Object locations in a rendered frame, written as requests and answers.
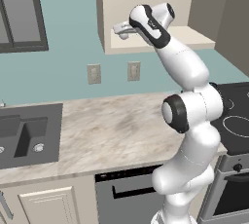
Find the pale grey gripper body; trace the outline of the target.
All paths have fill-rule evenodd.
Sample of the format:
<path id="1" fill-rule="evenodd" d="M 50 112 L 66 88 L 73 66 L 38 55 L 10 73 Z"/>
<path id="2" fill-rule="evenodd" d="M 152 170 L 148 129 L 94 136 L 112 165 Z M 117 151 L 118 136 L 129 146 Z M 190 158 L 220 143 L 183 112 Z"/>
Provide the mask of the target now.
<path id="1" fill-rule="evenodd" d="M 117 23 L 113 26 L 114 33 L 122 40 L 126 40 L 130 34 L 135 34 L 136 30 L 129 24 L 128 21 Z"/>

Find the cream base cabinet door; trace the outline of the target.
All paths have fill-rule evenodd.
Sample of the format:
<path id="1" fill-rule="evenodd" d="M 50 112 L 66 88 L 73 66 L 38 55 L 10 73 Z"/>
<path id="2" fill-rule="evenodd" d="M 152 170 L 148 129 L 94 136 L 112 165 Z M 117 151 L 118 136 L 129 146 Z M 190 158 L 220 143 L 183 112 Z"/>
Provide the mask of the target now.
<path id="1" fill-rule="evenodd" d="M 18 197 L 29 224 L 80 224 L 73 186 Z"/>

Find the grey framed window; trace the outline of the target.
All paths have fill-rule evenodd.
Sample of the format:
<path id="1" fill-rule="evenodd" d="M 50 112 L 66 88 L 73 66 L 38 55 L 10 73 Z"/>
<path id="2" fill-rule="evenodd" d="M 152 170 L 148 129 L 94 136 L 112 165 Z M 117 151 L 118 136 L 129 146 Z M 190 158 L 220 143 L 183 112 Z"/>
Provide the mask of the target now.
<path id="1" fill-rule="evenodd" d="M 40 0 L 0 0 L 0 54 L 49 49 Z"/>

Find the grey brown range hood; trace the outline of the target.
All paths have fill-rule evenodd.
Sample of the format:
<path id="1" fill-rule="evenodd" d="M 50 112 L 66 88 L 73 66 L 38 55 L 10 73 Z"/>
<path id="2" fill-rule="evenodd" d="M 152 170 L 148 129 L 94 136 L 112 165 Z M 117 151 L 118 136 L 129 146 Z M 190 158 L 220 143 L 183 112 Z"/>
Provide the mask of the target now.
<path id="1" fill-rule="evenodd" d="M 249 77 L 249 0 L 192 0 L 188 25 Z"/>

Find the dark grey sink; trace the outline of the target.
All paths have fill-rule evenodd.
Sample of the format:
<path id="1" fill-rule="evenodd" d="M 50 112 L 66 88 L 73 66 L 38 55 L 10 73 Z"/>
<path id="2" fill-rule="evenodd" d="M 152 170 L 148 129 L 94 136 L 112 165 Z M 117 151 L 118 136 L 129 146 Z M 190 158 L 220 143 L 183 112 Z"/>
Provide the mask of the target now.
<path id="1" fill-rule="evenodd" d="M 0 109 L 0 169 L 57 162 L 62 103 Z"/>

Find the black hob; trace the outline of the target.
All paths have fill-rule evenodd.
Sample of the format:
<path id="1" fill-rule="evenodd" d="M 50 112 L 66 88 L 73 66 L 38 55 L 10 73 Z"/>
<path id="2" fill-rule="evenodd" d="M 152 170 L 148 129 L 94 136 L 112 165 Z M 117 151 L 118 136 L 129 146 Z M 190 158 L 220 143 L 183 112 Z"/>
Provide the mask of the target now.
<path id="1" fill-rule="evenodd" d="M 229 155 L 249 153 L 249 82 L 219 84 L 218 88 L 230 101 L 229 112 L 212 125 Z"/>

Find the grey dishwasher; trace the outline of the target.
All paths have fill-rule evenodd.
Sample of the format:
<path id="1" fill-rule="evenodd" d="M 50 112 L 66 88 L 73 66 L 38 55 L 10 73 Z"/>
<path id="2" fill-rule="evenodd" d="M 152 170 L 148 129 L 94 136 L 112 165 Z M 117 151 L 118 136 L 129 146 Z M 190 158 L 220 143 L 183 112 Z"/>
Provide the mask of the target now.
<path id="1" fill-rule="evenodd" d="M 99 224 L 150 224 L 162 207 L 164 196 L 157 192 L 113 199 L 112 185 L 118 192 L 153 187 L 152 173 L 159 165 L 97 174 L 95 179 Z"/>

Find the steel oven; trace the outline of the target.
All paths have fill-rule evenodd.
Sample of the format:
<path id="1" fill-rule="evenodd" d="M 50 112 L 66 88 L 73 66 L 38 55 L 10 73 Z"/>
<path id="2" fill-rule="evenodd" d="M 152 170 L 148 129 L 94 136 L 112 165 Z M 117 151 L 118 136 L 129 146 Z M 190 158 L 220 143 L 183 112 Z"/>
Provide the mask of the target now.
<path id="1" fill-rule="evenodd" d="M 236 172 L 233 166 L 242 164 Z M 208 186 L 197 224 L 249 224 L 249 154 L 221 156 Z"/>

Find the beige wall socket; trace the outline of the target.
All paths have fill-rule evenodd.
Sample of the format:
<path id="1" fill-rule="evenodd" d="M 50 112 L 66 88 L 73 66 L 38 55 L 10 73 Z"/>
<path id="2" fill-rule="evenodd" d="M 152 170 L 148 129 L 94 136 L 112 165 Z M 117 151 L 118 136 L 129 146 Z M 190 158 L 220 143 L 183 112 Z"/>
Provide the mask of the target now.
<path id="1" fill-rule="evenodd" d="M 99 64 L 88 64 L 88 82 L 92 84 L 101 83 L 101 66 Z"/>
<path id="2" fill-rule="evenodd" d="M 127 80 L 139 81 L 140 80 L 140 65 L 139 61 L 130 61 L 127 64 Z"/>

